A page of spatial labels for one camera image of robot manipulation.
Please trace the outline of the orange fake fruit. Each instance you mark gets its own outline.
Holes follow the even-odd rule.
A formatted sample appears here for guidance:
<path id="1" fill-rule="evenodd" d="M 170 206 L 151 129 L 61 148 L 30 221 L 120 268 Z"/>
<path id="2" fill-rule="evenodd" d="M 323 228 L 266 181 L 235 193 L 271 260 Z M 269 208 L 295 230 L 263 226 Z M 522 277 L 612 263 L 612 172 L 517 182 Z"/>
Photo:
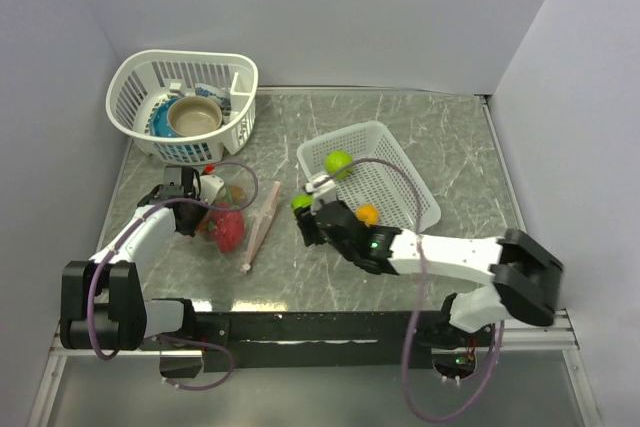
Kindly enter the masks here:
<path id="1" fill-rule="evenodd" d="M 380 213 L 371 203 L 360 205 L 355 211 L 356 217 L 367 227 L 375 226 L 379 223 Z"/>

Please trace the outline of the clear zip top bag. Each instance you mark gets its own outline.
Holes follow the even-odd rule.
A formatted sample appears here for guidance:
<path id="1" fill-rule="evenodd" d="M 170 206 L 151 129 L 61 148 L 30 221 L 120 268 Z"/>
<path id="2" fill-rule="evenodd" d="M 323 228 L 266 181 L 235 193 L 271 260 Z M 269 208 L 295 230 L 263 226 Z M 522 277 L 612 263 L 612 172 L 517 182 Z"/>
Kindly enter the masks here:
<path id="1" fill-rule="evenodd" d="M 239 249 L 245 250 L 240 269 L 243 273 L 252 271 L 252 263 L 273 223 L 281 189 L 279 181 L 268 184 L 264 201 L 254 213 L 243 211 L 226 212 L 226 209 L 239 207 L 248 195 L 236 184 L 225 184 L 215 175 L 206 174 L 201 178 L 201 199 L 223 211 L 209 210 L 196 228 L 196 235 L 215 243 L 220 253 L 233 254 Z"/>

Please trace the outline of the white perforated rectangular basket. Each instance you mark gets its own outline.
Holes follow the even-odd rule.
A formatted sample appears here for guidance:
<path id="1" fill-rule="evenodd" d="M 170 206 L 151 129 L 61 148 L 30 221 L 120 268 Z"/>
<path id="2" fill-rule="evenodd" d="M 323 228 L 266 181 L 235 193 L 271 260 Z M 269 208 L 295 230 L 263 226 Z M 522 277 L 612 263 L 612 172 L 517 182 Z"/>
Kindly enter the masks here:
<path id="1" fill-rule="evenodd" d="M 310 179 L 325 172 L 328 156 L 342 151 L 352 159 L 385 160 L 407 174 L 417 189 L 414 195 L 403 178 L 388 166 L 367 162 L 336 183 L 337 195 L 351 209 L 371 204 L 379 223 L 420 232 L 435 226 L 441 209 L 421 175 L 389 129 L 379 121 L 352 124 L 303 142 L 297 149 L 298 162 Z"/>

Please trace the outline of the green fake apple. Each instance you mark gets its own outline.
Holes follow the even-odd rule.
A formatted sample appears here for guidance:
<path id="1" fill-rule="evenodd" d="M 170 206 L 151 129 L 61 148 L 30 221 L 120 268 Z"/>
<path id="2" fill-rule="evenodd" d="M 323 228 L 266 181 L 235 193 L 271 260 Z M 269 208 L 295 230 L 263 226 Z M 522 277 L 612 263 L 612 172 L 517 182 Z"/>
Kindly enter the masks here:
<path id="1" fill-rule="evenodd" d="M 324 167 L 328 174 L 334 175 L 336 181 L 341 181 L 351 174 L 352 169 L 348 165 L 352 162 L 353 157 L 349 153 L 336 150 L 327 155 Z"/>

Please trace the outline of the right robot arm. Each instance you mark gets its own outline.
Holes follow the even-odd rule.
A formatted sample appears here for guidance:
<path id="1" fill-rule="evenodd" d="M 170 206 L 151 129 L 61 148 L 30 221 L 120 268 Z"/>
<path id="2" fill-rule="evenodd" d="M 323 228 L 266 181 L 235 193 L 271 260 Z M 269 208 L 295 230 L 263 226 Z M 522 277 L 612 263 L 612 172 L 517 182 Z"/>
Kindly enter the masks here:
<path id="1" fill-rule="evenodd" d="M 368 226 L 342 201 L 313 208 L 308 197 L 300 196 L 292 209 L 306 245 L 329 244 L 370 274 L 427 273 L 476 283 L 474 291 L 444 302 L 437 331 L 449 345 L 508 319 L 534 327 L 555 321 L 564 266 L 521 230 L 461 239 Z"/>

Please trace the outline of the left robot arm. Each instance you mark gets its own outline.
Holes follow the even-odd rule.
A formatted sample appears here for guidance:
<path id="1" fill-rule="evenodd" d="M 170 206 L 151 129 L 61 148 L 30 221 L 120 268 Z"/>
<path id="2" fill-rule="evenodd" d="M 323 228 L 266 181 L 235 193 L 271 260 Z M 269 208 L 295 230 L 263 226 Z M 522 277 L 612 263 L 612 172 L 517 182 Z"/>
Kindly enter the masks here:
<path id="1" fill-rule="evenodd" d="M 59 335 L 70 350 L 133 351 L 162 335 L 178 349 L 197 340 L 193 303 L 170 298 L 146 301 L 140 272 L 173 234 L 194 236 L 207 213 L 200 174 L 167 167 L 164 180 L 144 196 L 123 230 L 102 250 L 63 269 Z"/>

